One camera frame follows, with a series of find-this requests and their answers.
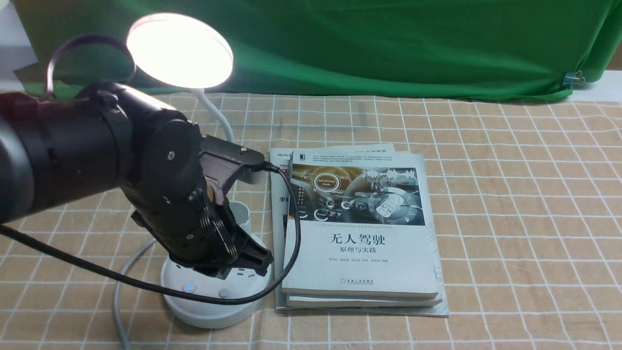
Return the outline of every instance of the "black cable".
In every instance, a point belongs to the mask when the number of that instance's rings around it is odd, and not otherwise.
[[[125,56],[127,56],[128,59],[130,60],[130,63],[132,64],[132,72],[127,78],[125,78],[122,81],[122,83],[124,83],[125,85],[129,85],[129,83],[132,80],[134,80],[134,76],[136,75],[136,70],[137,70],[136,63],[134,62],[134,57],[132,57],[132,53],[130,53],[128,47],[125,44],[123,44],[122,42],[120,42],[119,40],[113,37],[106,36],[106,35],[99,35],[99,34],[83,35],[80,37],[73,38],[69,40],[68,42],[64,43],[54,52],[54,54],[52,54],[52,57],[50,58],[50,61],[47,64],[47,71],[45,72],[45,91],[43,95],[39,98],[39,102],[47,101],[50,98],[50,96],[54,94],[52,75],[54,73],[54,67],[56,66],[56,63],[58,63],[58,61],[63,57],[63,55],[67,53],[67,51],[71,49],[75,49],[76,47],[88,45],[88,44],[107,44],[110,46],[114,46],[117,49],[119,49],[121,52],[123,52]]]
[[[295,197],[292,184],[289,182],[285,173],[283,173],[283,170],[281,170],[277,166],[271,163],[268,163],[268,162],[265,163],[264,170],[270,171],[272,173],[278,173],[279,175],[281,175],[281,178],[283,178],[283,180],[285,181],[287,190],[289,191],[291,198]],[[136,288],[140,288],[140,289],[147,290],[147,291],[153,291],[153,292],[168,295],[168,296],[174,296],[176,298],[199,301],[202,303],[209,303],[209,304],[216,304],[216,305],[242,305],[242,304],[247,304],[247,303],[251,303],[253,301],[259,300],[265,297],[266,295],[270,294],[270,292],[274,290],[283,281],[283,279],[287,276],[287,274],[289,274],[289,272],[292,270],[292,267],[294,267],[294,263],[296,262],[296,259],[298,258],[298,252],[300,251],[300,240],[302,238],[300,234],[300,215],[298,213],[298,207],[295,202],[294,202],[294,212],[292,214],[294,215],[296,241],[295,241],[294,252],[292,254],[292,257],[290,258],[287,265],[283,268],[283,272],[281,272],[281,274],[263,291],[260,291],[259,293],[256,293],[254,295],[251,295],[245,298],[238,298],[238,299],[221,299],[221,298],[213,298],[210,296],[194,295],[194,294],[189,294],[189,293],[185,293],[185,292],[170,289],[170,288],[165,288],[163,286],[143,282],[140,280],[136,280],[134,278],[122,275],[118,272],[108,270],[105,267],[101,267],[94,263],[75,257],[69,253],[63,252],[62,250],[51,247],[39,240],[36,240],[26,234],[23,234],[22,232],[14,230],[5,225],[0,225],[0,234],[2,234],[3,236],[9,237],[10,239],[13,239],[27,247],[37,250],[43,254],[50,255],[51,257],[70,263],[76,267],[83,268],[90,272],[97,273],[98,275],[111,278],[115,281],[119,281],[121,283],[130,285]]]

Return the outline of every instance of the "white lamp base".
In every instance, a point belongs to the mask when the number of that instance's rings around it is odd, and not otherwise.
[[[230,207],[238,225],[250,232],[250,211],[248,207],[240,202],[230,202]],[[258,237],[251,236],[265,247]],[[186,291],[187,293],[222,299],[237,299],[251,296],[265,289],[270,283],[271,275],[272,266],[268,268],[268,273],[264,277],[257,275],[253,270],[234,269],[225,280],[220,280],[207,277],[189,268],[178,267],[177,264],[167,258],[160,273],[160,283],[164,287]],[[227,328],[244,321],[259,309],[264,300],[262,298],[243,305],[216,305],[167,295],[164,296],[164,299],[178,319],[191,326],[207,329]]]

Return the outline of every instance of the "publisher logo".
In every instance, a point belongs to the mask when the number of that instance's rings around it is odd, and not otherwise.
[[[340,280],[342,285],[372,285],[374,284],[374,280],[346,280],[342,278]]]

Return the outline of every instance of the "green cloth backdrop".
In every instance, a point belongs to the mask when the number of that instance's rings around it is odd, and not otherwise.
[[[14,0],[39,62],[72,37],[108,34],[153,12],[193,16],[233,48],[214,92],[560,100],[566,73],[598,80],[622,38],[621,0]],[[121,78],[125,58],[100,46],[67,55],[55,91],[70,98]],[[16,72],[42,93],[42,66]],[[143,74],[134,86],[173,92]]]

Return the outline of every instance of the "gray cable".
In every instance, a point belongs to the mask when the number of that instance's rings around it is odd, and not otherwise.
[[[125,275],[128,270],[134,265],[134,263],[136,263],[138,258],[141,257],[141,255],[144,254],[147,249],[149,249],[149,247],[151,247],[155,242],[155,239],[150,239],[148,242],[138,248],[136,253],[134,253],[134,255],[129,258],[128,262],[125,263],[120,271],[120,274]],[[117,327],[117,333],[119,333],[119,339],[121,340],[121,347],[123,348],[123,350],[131,350],[132,347],[129,344],[128,334],[125,329],[123,329],[123,322],[121,321],[121,315],[119,312],[119,292],[121,291],[122,284],[123,283],[117,281],[117,283],[114,285],[113,317],[114,324]]]

